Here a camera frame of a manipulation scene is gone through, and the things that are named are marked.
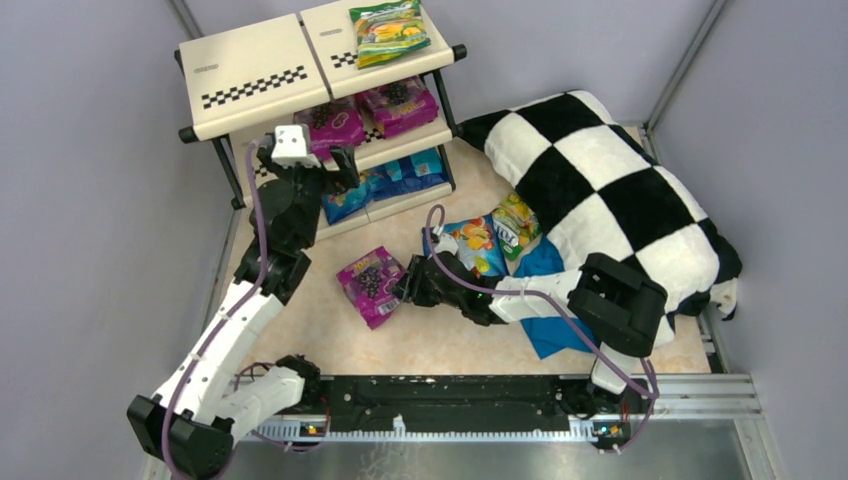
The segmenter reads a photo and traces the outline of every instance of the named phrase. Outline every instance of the floor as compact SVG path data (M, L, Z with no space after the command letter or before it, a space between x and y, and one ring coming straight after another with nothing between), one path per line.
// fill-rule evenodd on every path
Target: floor
M446 145L457 189L442 203L447 221L490 212L510 191L482 153L461 140ZM286 309L273 319L245 364L303 354L324 374L565 374L588 373L594 355L563 350L540 360L520 325L480 327L447 306L401 305L383 326L370 330L348 302L336 272L383 245L403 265L421 253L421 227L432 204L318 242L306 253L312 266ZM253 238L243 212L228 276ZM694 318L677 318L675 340L655 350L660 373L709 373Z
M227 479L750 479L732 421L652 420L621 457L583 443L348 443L284 454L241 443Z

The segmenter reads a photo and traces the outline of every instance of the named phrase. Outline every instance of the purple snack bag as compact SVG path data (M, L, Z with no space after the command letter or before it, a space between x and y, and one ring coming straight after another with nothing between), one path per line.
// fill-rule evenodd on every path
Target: purple snack bag
M371 115L386 138L420 127L439 116L439 104L417 76L359 92L356 102Z
M355 147L365 141L365 125L352 96L296 112L292 122L309 126L312 153L321 160L331 158L332 146Z
M382 325L400 305L392 286L404 274L403 265L383 247L366 254L336 274L350 303L372 330Z

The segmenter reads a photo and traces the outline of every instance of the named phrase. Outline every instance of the black shelf leg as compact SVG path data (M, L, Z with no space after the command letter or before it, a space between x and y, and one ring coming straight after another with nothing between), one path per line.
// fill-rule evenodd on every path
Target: black shelf leg
M433 70L432 73L433 81L436 82L436 92L439 94L439 101L442 102L442 112L445 114L445 121L448 122L448 127L450 127L453 136L459 136L456 120L453 119L453 109L450 106L448 91L445 90L445 82L442 80L442 72L441 70Z
M438 147L439 156L442 157L442 164L445 166L445 172L448 174L448 182L451 184L451 191L456 191L456 181L453 179L453 172L450 169L450 162L448 161L448 152L445 151L445 144L441 144Z
M244 193L241 190L241 184L238 182L238 176L233 168L233 164L230 163L230 159L227 157L227 151L224 148L223 143L224 138L225 137L213 138L212 145L215 147L215 153L218 155L218 161L221 162L221 167L224 169L224 175L226 175L227 182L230 184L230 188L233 190L233 195L235 196L230 204L233 206L234 210L241 210L245 207Z
M436 92L439 94L439 101L442 103L442 112L445 114L445 121L448 122L448 127L451 129L451 134L456 137L459 135L459 129L456 125L456 120L453 118L453 109L450 106L450 98L448 98L448 92L445 89L445 82L442 80L442 72L440 70L433 70L433 81L436 83ZM453 171L450 168L450 161L448 160L448 154L445 151L444 144L439 145L437 147L439 149L439 156L442 157L442 163L445 166L445 170L448 174L448 181L451 184L451 190L456 190L456 180L453 178Z

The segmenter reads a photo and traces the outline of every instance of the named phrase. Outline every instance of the white wall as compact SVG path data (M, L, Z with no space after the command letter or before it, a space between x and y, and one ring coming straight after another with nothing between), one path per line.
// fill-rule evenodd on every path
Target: white wall
M845 478L848 3L737 1L657 132L662 160L736 246L736 319L792 478Z
M133 478L126 420L199 333L231 209L165 2L0 7L3 478Z
M188 0L204 34L329 0ZM623 123L644 122L712 0L424 0L468 57L445 69L464 120L544 95L591 90Z

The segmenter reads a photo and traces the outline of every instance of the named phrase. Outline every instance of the yellow snack bag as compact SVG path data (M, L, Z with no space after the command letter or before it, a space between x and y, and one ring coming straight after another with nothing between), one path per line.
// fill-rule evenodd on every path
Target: yellow snack bag
M510 193L492 211L495 231L501 240L501 250L508 260L515 260L539 236L539 221L530 207L516 193Z
M356 29L359 68L380 65L430 45L419 0L350 9Z

